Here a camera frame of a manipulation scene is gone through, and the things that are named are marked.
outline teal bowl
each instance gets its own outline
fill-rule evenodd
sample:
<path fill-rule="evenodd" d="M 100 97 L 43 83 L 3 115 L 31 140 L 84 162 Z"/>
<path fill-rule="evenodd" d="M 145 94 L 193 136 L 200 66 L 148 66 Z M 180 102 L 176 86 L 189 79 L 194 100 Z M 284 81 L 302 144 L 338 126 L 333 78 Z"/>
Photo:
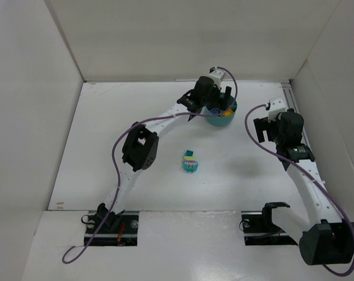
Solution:
<path fill-rule="evenodd" d="M 233 102 L 234 102 L 234 104 L 230 106 L 230 109 L 233 111 L 233 113 L 231 115 L 206 117 L 208 123 L 213 126 L 218 126 L 218 127 L 223 127 L 223 126 L 229 125 L 230 122 L 234 119 L 236 108 L 238 106 L 236 101 L 234 100 L 234 98 L 230 97 L 230 104 L 232 104 Z M 224 112 L 223 110 L 220 110 L 218 108 L 209 107 L 209 106 L 204 107 L 203 111 L 204 111 L 204 114 L 207 114 L 207 115 L 215 115 L 218 112 Z"/>

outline blue toy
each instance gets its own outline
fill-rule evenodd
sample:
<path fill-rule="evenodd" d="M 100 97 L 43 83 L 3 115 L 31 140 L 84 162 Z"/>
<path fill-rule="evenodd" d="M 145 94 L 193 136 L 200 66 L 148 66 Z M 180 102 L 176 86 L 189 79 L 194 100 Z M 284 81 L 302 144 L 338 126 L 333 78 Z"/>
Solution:
<path fill-rule="evenodd" d="M 190 173 L 196 172 L 199 166 L 193 154 L 194 154 L 193 151 L 190 150 L 186 151 L 186 154 L 184 156 L 184 161 L 183 161 L 183 169 Z"/>

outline cable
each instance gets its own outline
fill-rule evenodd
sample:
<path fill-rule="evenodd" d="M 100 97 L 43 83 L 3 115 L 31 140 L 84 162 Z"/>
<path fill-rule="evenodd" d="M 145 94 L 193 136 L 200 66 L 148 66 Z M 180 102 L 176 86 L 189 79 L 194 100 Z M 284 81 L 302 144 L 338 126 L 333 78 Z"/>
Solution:
<path fill-rule="evenodd" d="M 235 103 L 236 101 L 236 97 L 238 96 L 238 85 L 236 83 L 236 80 L 235 80 L 235 77 L 234 75 L 229 71 L 227 70 L 226 68 L 224 67 L 221 67 L 221 66 L 217 66 L 215 67 L 216 69 L 221 69 L 223 71 L 225 71 L 226 73 L 229 74 L 229 76 L 231 77 L 231 79 L 233 80 L 234 82 L 234 86 L 235 86 L 235 96 L 234 96 L 234 102 L 230 105 L 230 107 Z M 114 208 L 114 205 L 115 205 L 115 202 L 117 200 L 117 196 L 118 196 L 118 192 L 119 192 L 119 189 L 120 189 L 120 186 L 121 186 L 121 175 L 119 173 L 119 169 L 118 169 L 118 165 L 117 165 L 117 162 L 116 162 L 116 159 L 115 159 L 115 150 L 116 150 L 116 147 L 118 146 L 119 142 L 121 141 L 121 139 L 123 139 L 132 129 L 144 124 L 144 123 L 147 123 L 147 122 L 150 122 L 150 121 L 155 121 L 155 120 L 164 120 L 164 119 L 170 119 L 170 118 L 175 118 L 177 116 L 181 116 L 181 115 L 191 115 L 191 116 L 200 116 L 200 117 L 215 117 L 215 116 L 220 116 L 221 114 L 224 114 L 226 112 L 228 112 L 230 110 L 230 107 L 222 112 L 222 113 L 218 113 L 218 114 L 214 114 L 214 115 L 208 115 L 208 114 L 200 114 L 200 113 L 192 113 L 192 112 L 181 112 L 181 113 L 177 113 L 175 115 L 169 115 L 169 116 L 163 116 L 163 117 L 154 117 L 154 118 L 148 118 L 148 119 L 145 119 L 145 120 L 142 120 L 136 124 L 134 124 L 133 126 L 131 126 L 129 129 L 127 129 L 118 139 L 117 141 L 114 143 L 113 145 L 113 148 L 112 148 L 112 160 L 113 160 L 113 164 L 114 164 L 114 167 L 116 169 L 116 172 L 117 172 L 117 178 L 118 178 L 118 184 L 117 184 L 117 190 L 116 190 L 116 194 L 114 196 L 114 199 L 113 199 L 113 202 L 111 204 L 111 206 L 109 207 L 108 209 L 108 212 L 106 212 L 104 218 L 102 219 L 102 221 L 100 222 L 99 226 L 97 227 L 97 229 L 95 230 L 95 232 L 92 234 L 91 238 L 87 241 L 87 243 L 84 245 L 83 249 L 80 251 L 80 253 L 73 259 L 71 259 L 70 261 L 67 261 L 66 260 L 66 256 L 67 254 L 75 248 L 75 246 L 72 246 L 69 250 L 66 251 L 66 253 L 63 255 L 62 257 L 62 262 L 66 265 L 68 264 L 71 264 L 73 262 L 75 262 L 84 252 L 85 250 L 87 250 L 88 246 L 91 244 L 92 240 L 95 238 L 96 234 L 99 232 L 99 230 L 101 229 L 101 227 L 104 225 L 106 219 L 109 217 L 109 214 L 111 213 L 111 211 L 113 210 Z"/>
<path fill-rule="evenodd" d="M 277 232 L 273 232 L 273 233 L 267 233 L 267 234 L 263 234 L 263 235 L 258 235 L 258 236 L 251 236 L 251 238 L 267 238 L 267 237 L 275 237 L 276 235 L 280 235 L 283 232 L 283 230 L 278 230 Z"/>
<path fill-rule="evenodd" d="M 125 223 L 123 222 L 122 225 L 121 225 L 121 231 L 119 232 L 118 236 L 117 236 L 117 246 L 119 246 L 121 244 L 121 240 L 122 240 L 122 235 L 123 235 L 123 232 L 125 231 Z"/>
<path fill-rule="evenodd" d="M 242 221 L 240 221 L 240 223 L 239 223 L 239 229 L 240 229 L 242 232 L 244 232 L 245 230 L 244 230 L 243 228 L 240 228 L 240 226 L 241 226 L 244 222 L 245 222 L 245 221 L 242 220 Z"/>
<path fill-rule="evenodd" d="M 353 239 L 353 248 L 354 248 L 354 229 L 353 229 L 353 226 L 350 222 L 350 219 L 348 218 L 348 216 L 346 215 L 346 213 L 344 212 L 344 210 L 342 209 L 342 207 L 338 204 L 338 202 L 333 198 L 331 197 L 331 195 L 324 189 L 324 187 L 318 182 L 316 181 L 316 179 L 308 172 L 306 171 L 305 169 L 303 169 L 301 166 L 299 166 L 298 164 L 296 164 L 295 162 L 281 156 L 281 155 L 278 155 L 276 154 L 275 152 L 269 150 L 268 148 L 262 146 L 251 134 L 249 128 L 248 128 L 248 117 L 249 115 L 261 108 L 261 107 L 267 107 L 266 104 L 261 104 L 261 105 L 258 105 L 254 108 L 252 108 L 247 114 L 246 114 L 246 117 L 245 117 L 245 127 L 246 127 L 246 131 L 247 131 L 247 134 L 249 135 L 249 137 L 251 138 L 251 140 L 255 143 L 255 145 L 257 145 L 259 148 L 265 150 L 267 153 L 279 158 L 280 160 L 282 161 L 285 161 L 291 165 L 293 165 L 294 167 L 298 168 L 299 170 L 301 170 L 311 181 L 313 181 L 313 183 L 318 187 L 318 189 L 320 189 L 320 191 L 327 197 L 328 200 L 330 200 L 331 203 L 333 203 L 333 205 L 335 205 L 335 207 L 338 209 L 338 211 L 342 214 L 343 216 L 343 219 L 345 220 L 345 222 L 347 223 L 348 225 L 348 228 L 350 229 L 350 232 L 351 232 L 351 235 L 352 235 L 352 239 Z M 352 261 L 352 264 L 350 266 L 350 268 L 346 271 L 346 272 L 343 272 L 343 273 L 339 273 L 339 272 L 335 272 L 333 271 L 332 269 L 330 269 L 329 267 L 327 267 L 327 265 L 323 265 L 323 267 L 325 269 L 327 269 L 329 272 L 331 272 L 332 274 L 334 275 L 337 275 L 337 276 L 340 276 L 340 277 L 345 277 L 345 276 L 348 276 L 350 275 L 353 270 L 354 270 L 354 251 L 353 251 L 353 261 Z"/>
<path fill-rule="evenodd" d="M 81 223 L 83 223 L 83 224 L 85 224 L 85 225 L 95 225 L 95 223 L 89 222 L 89 220 L 88 220 L 88 215 L 83 215 L 83 216 L 81 217 Z"/>

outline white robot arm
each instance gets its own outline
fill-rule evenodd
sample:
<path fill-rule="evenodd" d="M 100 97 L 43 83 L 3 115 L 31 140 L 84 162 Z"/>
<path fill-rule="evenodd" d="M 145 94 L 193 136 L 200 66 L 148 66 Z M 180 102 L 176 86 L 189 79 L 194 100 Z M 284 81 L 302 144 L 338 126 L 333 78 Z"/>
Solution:
<path fill-rule="evenodd" d="M 268 140 L 276 144 L 278 155 L 297 163 L 325 188 L 311 149 L 301 143 L 302 116 L 287 109 L 282 98 L 270 100 L 267 110 L 268 117 L 254 120 L 259 143 L 265 141 L 263 132 L 266 131 Z M 339 211 L 304 172 L 286 161 L 281 162 L 298 189 L 308 221 L 288 204 L 277 202 L 265 204 L 261 214 L 264 225 L 277 226 L 295 240 L 308 265 L 349 263 L 353 255 L 353 239 Z"/>
<path fill-rule="evenodd" d="M 221 94 L 221 81 L 226 72 L 221 69 L 211 69 L 207 76 L 202 76 L 197 81 L 194 89 L 184 94 L 163 116 L 174 118 L 156 120 L 139 125 L 131 130 L 123 145 L 123 168 L 120 171 L 121 186 L 113 189 L 103 203 L 97 208 L 97 217 L 104 219 L 118 192 L 116 202 L 110 215 L 105 220 L 109 229 L 115 229 L 125 210 L 126 201 L 136 179 L 142 171 L 148 169 L 154 162 L 157 154 L 159 139 L 175 127 L 186 124 L 193 119 L 193 115 L 178 115 L 180 113 L 200 113 L 207 104 L 212 107 L 226 110 L 229 108 L 231 87 L 226 87 L 224 97 Z"/>

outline white table surface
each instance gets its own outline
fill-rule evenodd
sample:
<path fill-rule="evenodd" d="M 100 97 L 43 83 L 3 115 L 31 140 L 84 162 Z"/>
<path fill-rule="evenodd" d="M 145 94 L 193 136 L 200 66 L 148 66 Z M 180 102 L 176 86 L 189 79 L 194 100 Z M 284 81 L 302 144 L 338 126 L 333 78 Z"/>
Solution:
<path fill-rule="evenodd" d="M 168 110 L 194 84 L 85 83 L 49 209 L 96 210 L 117 184 L 111 159 L 116 139 L 135 121 Z M 160 140 L 156 161 L 138 178 L 127 210 L 261 210 L 266 202 L 285 201 L 304 211 L 281 163 L 255 146 L 244 127 L 248 110 L 283 96 L 281 85 L 238 81 L 238 86 L 238 110 L 227 128 L 196 117 Z M 266 115 L 263 109 L 254 112 L 253 133 L 252 120 Z M 122 143 L 116 151 L 119 161 Z M 273 143 L 265 145 L 275 149 Z M 181 168 L 187 149 L 199 162 L 193 174 Z"/>
<path fill-rule="evenodd" d="M 89 247 L 64 265 L 65 251 L 83 245 L 86 213 L 43 213 L 22 281 L 354 281 L 354 272 L 341 278 L 307 266 L 297 246 L 245 246 L 238 211 L 142 212 L 138 246 Z"/>

